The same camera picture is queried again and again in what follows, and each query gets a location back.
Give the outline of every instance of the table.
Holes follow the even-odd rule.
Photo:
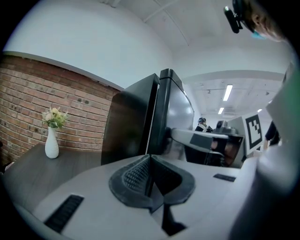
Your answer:
[[[50,159],[38,144],[21,156],[2,176],[12,201],[29,212],[51,192],[78,174],[100,166],[101,153],[60,149]]]

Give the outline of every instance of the white vase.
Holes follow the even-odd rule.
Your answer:
[[[59,153],[55,130],[56,128],[48,127],[48,138],[45,145],[45,153],[49,158],[57,158]]]

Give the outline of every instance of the desk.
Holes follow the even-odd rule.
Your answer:
[[[32,212],[63,183],[100,165],[100,153],[60,149],[56,159],[49,159],[38,144],[8,168],[2,181],[12,201]]]

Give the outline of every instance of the brick wall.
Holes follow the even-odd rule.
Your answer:
[[[83,75],[35,60],[6,56],[0,65],[2,164],[47,140],[42,115],[49,107],[69,112],[58,144],[101,151],[111,99],[118,90]]]

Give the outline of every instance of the fluorescent light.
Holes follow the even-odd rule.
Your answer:
[[[221,114],[223,110],[224,110],[224,108],[220,107],[220,110],[219,110],[218,114]]]
[[[229,95],[230,95],[232,89],[233,89],[232,85],[227,85],[227,89],[226,89],[223,101],[227,101],[228,100]]]

